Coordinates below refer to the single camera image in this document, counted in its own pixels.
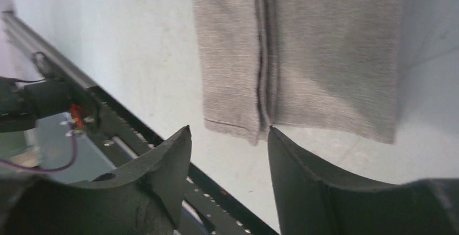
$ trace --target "cloth fold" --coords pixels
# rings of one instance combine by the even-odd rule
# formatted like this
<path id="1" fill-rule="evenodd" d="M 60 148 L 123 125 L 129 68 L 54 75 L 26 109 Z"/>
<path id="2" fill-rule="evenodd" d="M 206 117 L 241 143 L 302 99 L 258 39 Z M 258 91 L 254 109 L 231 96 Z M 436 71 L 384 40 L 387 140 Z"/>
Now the cloth fold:
<path id="1" fill-rule="evenodd" d="M 269 125 L 392 143 L 403 0 L 193 0 L 206 127 Z"/>

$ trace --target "purple cable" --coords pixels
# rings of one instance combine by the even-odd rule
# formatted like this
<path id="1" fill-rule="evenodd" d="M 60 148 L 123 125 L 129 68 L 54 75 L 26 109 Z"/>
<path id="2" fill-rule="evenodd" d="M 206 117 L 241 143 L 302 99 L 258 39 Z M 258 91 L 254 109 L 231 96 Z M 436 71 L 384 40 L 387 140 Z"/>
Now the purple cable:
<path id="1" fill-rule="evenodd" d="M 70 125 L 70 130 L 72 131 L 72 135 L 70 136 L 72 156 L 71 156 L 70 161 L 66 165 L 58 167 L 58 168 L 53 168 L 53 169 L 36 169 L 32 167 L 21 166 L 13 162 L 10 162 L 8 160 L 0 159 L 0 166 L 6 166 L 9 168 L 13 168 L 16 170 L 20 170 L 20 171 L 27 172 L 27 173 L 33 173 L 33 174 L 53 174 L 53 173 L 57 173 L 65 169 L 68 169 L 70 166 L 72 166 L 75 163 L 76 156 L 77 156 L 77 150 L 78 150 L 78 143 L 76 141 L 76 136 L 75 136 L 75 133 L 73 132 L 71 125 Z"/>

